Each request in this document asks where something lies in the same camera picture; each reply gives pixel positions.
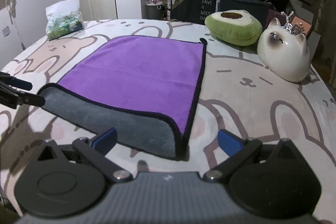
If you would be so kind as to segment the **white ceramic cat figurine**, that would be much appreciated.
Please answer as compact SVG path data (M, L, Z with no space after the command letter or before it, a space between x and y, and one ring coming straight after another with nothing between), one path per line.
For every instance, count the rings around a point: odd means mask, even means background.
M261 34L257 54L273 73L292 83L301 82L310 71L306 36L292 34L278 18L273 18Z

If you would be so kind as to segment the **black have a nice day cloth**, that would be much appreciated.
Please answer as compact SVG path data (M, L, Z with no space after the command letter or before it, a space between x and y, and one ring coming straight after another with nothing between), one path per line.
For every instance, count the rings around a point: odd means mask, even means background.
M170 18L181 22L205 24L216 10L217 0L171 0Z

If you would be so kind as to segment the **white kitchen cabinet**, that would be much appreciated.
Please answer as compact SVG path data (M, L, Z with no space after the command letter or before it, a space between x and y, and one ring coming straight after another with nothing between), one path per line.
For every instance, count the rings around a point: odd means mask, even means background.
M115 0L79 0L84 21L117 19Z

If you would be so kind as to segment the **dark blue chair back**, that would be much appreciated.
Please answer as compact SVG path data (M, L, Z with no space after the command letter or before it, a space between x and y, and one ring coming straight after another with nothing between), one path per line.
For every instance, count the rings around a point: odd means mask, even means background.
M263 26L266 22L270 4L258 0L219 0L218 11L245 10Z

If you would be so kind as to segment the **silver figurine with orange box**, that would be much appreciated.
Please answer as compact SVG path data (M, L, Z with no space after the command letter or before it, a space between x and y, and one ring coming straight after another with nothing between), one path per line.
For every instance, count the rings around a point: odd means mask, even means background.
M285 24L282 26L286 31L292 35L303 34L306 37L310 35L312 25L307 21L298 17L294 11L289 14L286 12L281 12L281 15L285 17Z

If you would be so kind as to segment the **tissue pack with green print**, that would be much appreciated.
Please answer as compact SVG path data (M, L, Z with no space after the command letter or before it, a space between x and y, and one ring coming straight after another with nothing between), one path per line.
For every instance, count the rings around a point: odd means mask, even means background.
M58 39L84 28L79 0L64 0L46 7L46 17L48 40Z

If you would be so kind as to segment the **dark trash bin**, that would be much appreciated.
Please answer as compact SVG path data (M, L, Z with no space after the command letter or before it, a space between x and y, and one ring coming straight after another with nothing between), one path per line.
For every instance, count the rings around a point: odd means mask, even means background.
M162 20L166 12L166 7L163 2L147 2L146 18L153 20Z

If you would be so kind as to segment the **purple and grey towel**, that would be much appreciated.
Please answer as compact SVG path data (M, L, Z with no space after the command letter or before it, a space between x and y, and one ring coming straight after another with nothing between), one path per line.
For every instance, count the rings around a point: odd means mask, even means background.
M186 154L207 40L119 36L39 90L44 109L93 134L165 159Z

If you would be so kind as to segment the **avocado plush pillow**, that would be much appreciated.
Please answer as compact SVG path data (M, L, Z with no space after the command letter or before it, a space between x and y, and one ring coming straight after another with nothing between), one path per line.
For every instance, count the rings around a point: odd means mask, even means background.
M205 19L205 25L217 39L235 46L250 46L263 31L261 23L246 10L215 12Z

